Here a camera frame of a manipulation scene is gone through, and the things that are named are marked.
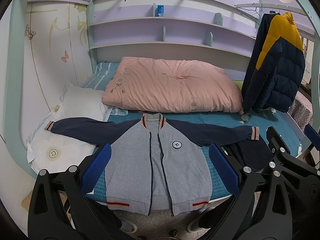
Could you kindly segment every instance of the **smiley face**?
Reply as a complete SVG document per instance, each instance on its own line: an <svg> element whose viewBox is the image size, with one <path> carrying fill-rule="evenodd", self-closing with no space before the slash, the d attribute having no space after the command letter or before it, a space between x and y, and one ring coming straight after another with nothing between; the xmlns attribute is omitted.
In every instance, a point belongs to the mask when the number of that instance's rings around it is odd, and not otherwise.
<svg viewBox="0 0 320 240"><path fill-rule="evenodd" d="M58 147L49 147L46 155L49 161L55 161L59 159L61 151Z"/></svg>

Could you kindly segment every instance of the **black zipper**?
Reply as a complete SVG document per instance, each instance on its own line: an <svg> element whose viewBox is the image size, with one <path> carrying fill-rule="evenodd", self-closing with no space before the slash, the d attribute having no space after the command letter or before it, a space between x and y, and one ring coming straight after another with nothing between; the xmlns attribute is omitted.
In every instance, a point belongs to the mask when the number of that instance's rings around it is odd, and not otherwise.
<svg viewBox="0 0 320 240"><path fill-rule="evenodd" d="M151 196L150 196L150 208L149 208L148 216L151 213L152 195L153 195L153 165L152 165L152 158L151 158L151 132L150 132L150 140L149 140L149 155L150 155L150 165L151 165Z"/></svg>
<svg viewBox="0 0 320 240"><path fill-rule="evenodd" d="M161 153L162 153L161 166L162 166L162 171L163 171L165 186L166 186L166 188L167 188L167 192L168 192L168 195L169 195L171 216L174 217L173 207L172 207L172 198L171 198L171 195L170 195L170 191L169 191L169 187L168 187L168 182L167 182L167 177L165 176L164 167L163 167L164 153L163 153L163 150L162 150L162 145L161 145L161 141L160 141L159 134L158 134L158 141L159 141L159 145L160 145L160 151L161 151Z"/></svg>

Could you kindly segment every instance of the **striped cuff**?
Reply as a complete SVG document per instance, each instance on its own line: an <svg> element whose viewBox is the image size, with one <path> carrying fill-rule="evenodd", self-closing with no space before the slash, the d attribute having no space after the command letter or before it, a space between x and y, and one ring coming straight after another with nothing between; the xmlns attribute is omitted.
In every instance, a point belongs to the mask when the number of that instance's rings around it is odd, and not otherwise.
<svg viewBox="0 0 320 240"><path fill-rule="evenodd" d="M54 121L50 121L44 129L47 131L51 131L51 127L53 126L53 124L54 124Z"/></svg>
<svg viewBox="0 0 320 240"><path fill-rule="evenodd" d="M255 140L255 141L259 141L259 127L258 126L252 126L251 139Z"/></svg>

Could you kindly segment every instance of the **pink butterfly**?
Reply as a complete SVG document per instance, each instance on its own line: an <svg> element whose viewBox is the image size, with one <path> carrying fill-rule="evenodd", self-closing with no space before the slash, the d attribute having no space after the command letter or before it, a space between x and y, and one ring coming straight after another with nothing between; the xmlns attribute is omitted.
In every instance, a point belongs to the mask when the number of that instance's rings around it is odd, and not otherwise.
<svg viewBox="0 0 320 240"><path fill-rule="evenodd" d="M67 59L69 58L69 55L67 53L67 51L64 51L64 57L62 57L61 59L64 61L64 63L67 63Z"/></svg>

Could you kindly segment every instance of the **brown butterfly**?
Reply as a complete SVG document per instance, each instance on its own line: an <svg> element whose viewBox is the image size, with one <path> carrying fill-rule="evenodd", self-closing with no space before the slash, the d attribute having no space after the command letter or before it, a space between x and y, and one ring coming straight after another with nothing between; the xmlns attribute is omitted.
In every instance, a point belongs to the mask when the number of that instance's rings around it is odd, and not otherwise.
<svg viewBox="0 0 320 240"><path fill-rule="evenodd" d="M36 35L36 32L35 32L35 31L30 32L30 27L29 27L29 25L27 24L26 30L24 31L24 36L25 36L25 37L28 37L28 39L31 40L35 35Z"/></svg>
<svg viewBox="0 0 320 240"><path fill-rule="evenodd" d="M69 58L69 55L67 53L67 51L64 51L64 57L62 57L61 59L64 61L64 63L67 63L67 59Z"/></svg>

